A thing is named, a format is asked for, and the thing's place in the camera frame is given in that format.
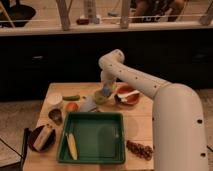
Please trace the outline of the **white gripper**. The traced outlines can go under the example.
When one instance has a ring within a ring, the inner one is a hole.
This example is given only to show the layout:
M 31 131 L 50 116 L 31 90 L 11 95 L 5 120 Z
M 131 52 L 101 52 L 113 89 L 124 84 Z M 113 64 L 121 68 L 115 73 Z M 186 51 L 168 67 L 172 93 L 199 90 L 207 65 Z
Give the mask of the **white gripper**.
M 102 94 L 105 97 L 109 97 L 112 92 L 115 90 L 116 87 L 116 77 L 105 72 L 104 70 L 101 71 L 101 82 L 103 83 Z

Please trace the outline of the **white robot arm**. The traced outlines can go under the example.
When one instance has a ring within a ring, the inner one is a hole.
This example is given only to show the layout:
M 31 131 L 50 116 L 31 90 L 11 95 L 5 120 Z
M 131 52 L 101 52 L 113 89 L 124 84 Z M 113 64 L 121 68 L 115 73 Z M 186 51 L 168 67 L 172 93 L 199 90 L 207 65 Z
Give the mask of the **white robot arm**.
M 99 59 L 101 80 L 120 79 L 153 100 L 154 171 L 209 171 L 201 100 L 190 87 L 124 64 L 115 49 Z

